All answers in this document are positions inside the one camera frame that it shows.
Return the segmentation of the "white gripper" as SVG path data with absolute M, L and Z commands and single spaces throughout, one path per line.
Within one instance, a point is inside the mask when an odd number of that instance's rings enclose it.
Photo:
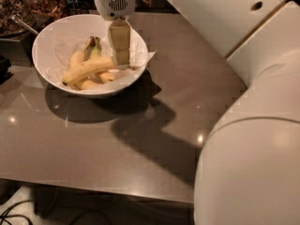
M 130 25 L 127 18 L 135 10 L 136 0 L 94 0 L 97 12 L 106 21 L 113 21 L 109 26 L 109 39 L 113 58 L 120 68 L 127 68 L 130 59 Z

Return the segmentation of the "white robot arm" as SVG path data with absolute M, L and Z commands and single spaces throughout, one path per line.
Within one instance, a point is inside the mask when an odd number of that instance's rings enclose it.
M 195 225 L 300 225 L 299 6 L 167 1 L 247 85 L 200 154 Z

